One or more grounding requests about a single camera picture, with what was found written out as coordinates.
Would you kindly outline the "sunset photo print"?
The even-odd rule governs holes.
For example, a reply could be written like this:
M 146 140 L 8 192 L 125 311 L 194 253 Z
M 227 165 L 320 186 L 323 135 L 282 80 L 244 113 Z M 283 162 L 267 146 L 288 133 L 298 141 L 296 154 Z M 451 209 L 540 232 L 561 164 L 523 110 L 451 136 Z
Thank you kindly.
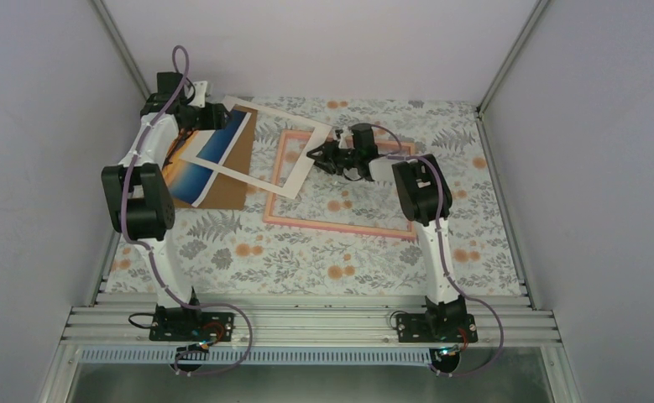
M 244 107 L 231 111 L 226 128 L 195 131 L 163 169 L 179 208 L 241 210 L 248 184 L 233 177 L 249 173 L 256 112 Z

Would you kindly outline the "pink wooden picture frame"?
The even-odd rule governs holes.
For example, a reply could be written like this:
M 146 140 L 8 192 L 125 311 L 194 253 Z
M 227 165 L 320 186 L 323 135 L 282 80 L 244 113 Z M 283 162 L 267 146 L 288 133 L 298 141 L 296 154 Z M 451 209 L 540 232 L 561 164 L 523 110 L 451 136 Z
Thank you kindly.
M 273 168 L 271 181 L 277 184 L 280 181 L 280 174 L 283 164 L 286 162 L 287 144 L 291 140 L 296 140 L 301 147 L 306 145 L 310 134 L 303 130 L 283 129 L 277 148 L 277 156 L 275 157 L 275 166 Z M 263 215 L 263 221 L 268 224 L 282 225 L 296 228 L 309 228 L 323 231 L 333 231 L 340 233 L 352 233 L 357 235 L 378 236 L 386 238 L 398 238 L 403 240 L 412 241 L 416 239 L 416 230 L 413 228 L 411 222 L 406 222 L 406 229 L 390 229 L 381 227 L 368 227 L 362 225 L 336 223 L 336 222 L 323 222 L 312 219 L 301 219 L 291 217 L 281 217 L 275 215 L 275 202 L 277 195 L 270 193 Z

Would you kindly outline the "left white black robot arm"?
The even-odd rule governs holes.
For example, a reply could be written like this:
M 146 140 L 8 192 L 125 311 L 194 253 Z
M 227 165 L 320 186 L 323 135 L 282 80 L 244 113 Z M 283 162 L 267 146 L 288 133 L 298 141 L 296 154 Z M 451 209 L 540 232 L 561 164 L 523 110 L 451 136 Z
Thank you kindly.
M 221 103 L 209 103 L 207 84 L 189 82 L 176 71 L 157 75 L 157 90 L 140 111 L 139 133 L 129 152 L 102 169 L 101 181 L 115 231 L 133 245 L 149 267 L 157 302 L 146 325 L 152 341 L 213 344 L 232 336 L 234 315 L 210 313 L 183 275 L 170 236 L 175 203 L 163 167 L 191 132 L 219 133 L 240 126 Z

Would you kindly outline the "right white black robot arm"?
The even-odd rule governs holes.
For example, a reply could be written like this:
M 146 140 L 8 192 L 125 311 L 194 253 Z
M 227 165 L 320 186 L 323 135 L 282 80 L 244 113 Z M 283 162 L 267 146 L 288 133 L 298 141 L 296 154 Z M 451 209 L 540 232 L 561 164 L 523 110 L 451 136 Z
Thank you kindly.
M 307 151 L 306 156 L 329 175 L 346 177 L 354 170 L 356 181 L 395 184 L 401 211 L 416 229 L 426 268 L 425 312 L 413 316 L 416 340 L 465 342 L 470 339 L 467 331 L 471 316 L 447 267 L 451 260 L 447 227 L 452 194 L 433 155 L 405 156 L 399 151 L 383 154 L 375 143 L 376 127 L 372 123 L 351 126 L 351 146 L 338 129 L 335 139 Z

